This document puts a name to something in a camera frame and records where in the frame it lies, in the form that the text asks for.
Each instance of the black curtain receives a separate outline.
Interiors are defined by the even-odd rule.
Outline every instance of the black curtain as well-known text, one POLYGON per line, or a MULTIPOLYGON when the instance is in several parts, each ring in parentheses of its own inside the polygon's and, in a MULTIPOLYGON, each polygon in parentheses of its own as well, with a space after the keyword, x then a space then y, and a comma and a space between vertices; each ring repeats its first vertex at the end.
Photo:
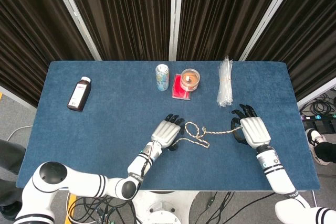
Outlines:
POLYGON ((272 0, 182 0, 177 60, 238 60, 272 0))
POLYGON ((0 0, 0 85, 37 106, 53 60, 92 60, 62 0, 0 0))
POLYGON ((103 60, 168 60, 171 0, 75 0, 103 60))
POLYGON ((285 0, 248 60, 287 64, 298 100, 336 77, 336 0, 285 0))

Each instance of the bundle of straws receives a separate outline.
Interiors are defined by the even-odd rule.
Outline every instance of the bundle of straws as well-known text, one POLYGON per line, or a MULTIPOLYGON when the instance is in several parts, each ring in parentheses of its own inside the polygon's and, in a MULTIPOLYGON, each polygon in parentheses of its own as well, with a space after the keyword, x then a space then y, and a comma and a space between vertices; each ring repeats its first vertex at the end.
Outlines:
POLYGON ((232 60, 226 56, 220 63, 219 70, 219 91, 217 96, 217 103, 221 107, 232 105, 232 87, 231 87, 231 70, 232 60))

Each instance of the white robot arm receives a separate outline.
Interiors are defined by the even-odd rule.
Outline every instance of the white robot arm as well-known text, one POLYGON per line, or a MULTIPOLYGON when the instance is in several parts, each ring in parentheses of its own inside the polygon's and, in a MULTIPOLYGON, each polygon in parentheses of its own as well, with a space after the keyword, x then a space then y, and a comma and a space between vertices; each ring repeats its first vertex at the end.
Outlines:
POLYGON ((275 205, 278 219, 285 224, 334 224, 336 211, 309 206, 295 189, 276 151, 268 145, 271 138, 261 118, 251 106, 241 104, 240 107, 245 114, 234 110, 232 113, 237 114, 240 119, 233 118, 231 128, 234 128, 235 124, 240 124, 245 139, 235 133, 236 140, 256 149, 257 159, 272 190, 287 198, 275 205))
POLYGON ((169 147, 178 132, 183 119, 178 115, 168 115, 153 132, 151 141, 128 167, 127 178, 107 178, 103 175, 81 173, 57 162, 41 164, 22 193, 22 209, 14 224, 53 224, 54 214, 50 204, 61 188, 70 193, 86 197, 110 195, 123 200, 132 199, 143 177, 154 161, 161 155, 162 149, 169 147))

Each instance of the rope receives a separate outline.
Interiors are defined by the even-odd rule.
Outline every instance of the rope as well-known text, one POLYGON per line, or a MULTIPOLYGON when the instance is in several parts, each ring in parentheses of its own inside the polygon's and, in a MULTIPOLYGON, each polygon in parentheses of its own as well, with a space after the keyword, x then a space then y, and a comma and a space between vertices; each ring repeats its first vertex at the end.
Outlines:
POLYGON ((202 137, 205 135, 205 134, 227 134, 227 133, 232 133, 234 131, 237 131, 239 129, 241 129, 242 127, 237 127, 237 128, 234 128, 233 130, 230 130, 230 131, 206 131, 206 128, 205 127, 202 127, 202 135, 200 135, 200 128, 197 126, 196 123, 193 123, 193 122, 187 122, 185 125, 184 125, 184 128, 185 128, 185 131, 188 133, 189 136, 191 136, 192 138, 196 139, 198 142, 196 141, 192 141, 190 140, 189 138, 179 138, 178 140, 176 140, 175 143, 172 144, 172 146, 174 146, 175 144, 177 144, 180 140, 187 140, 193 144, 198 144, 204 148, 209 148, 210 147, 210 143, 207 141, 207 140, 204 140, 202 139, 202 137), (187 125, 188 124, 192 124, 193 126, 196 127, 197 129, 197 134, 196 135, 193 135, 189 132, 188 128, 187 128, 187 125))

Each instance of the blue tabletop mat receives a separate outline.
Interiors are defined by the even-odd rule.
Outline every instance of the blue tabletop mat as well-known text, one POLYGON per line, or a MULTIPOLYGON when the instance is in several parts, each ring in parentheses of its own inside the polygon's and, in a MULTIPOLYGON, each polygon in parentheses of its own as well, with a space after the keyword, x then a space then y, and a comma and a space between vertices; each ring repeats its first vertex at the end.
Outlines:
MULTIPOLYGON (((209 131, 229 130, 239 104, 253 106, 263 119, 293 184, 319 189, 287 68, 279 62, 237 62, 232 68, 232 106, 217 105, 219 61, 165 62, 170 86, 156 88, 155 61, 52 62, 38 105, 18 187, 24 187, 42 162, 58 161, 73 169, 126 177, 127 168, 170 113, 209 131), (176 73, 194 68, 201 74, 190 101, 171 98, 176 73), (67 108, 82 76, 92 89, 82 112, 67 108)), ((210 148, 182 141, 164 150, 147 173, 148 190, 271 190, 256 151, 232 134, 206 135, 210 148)))

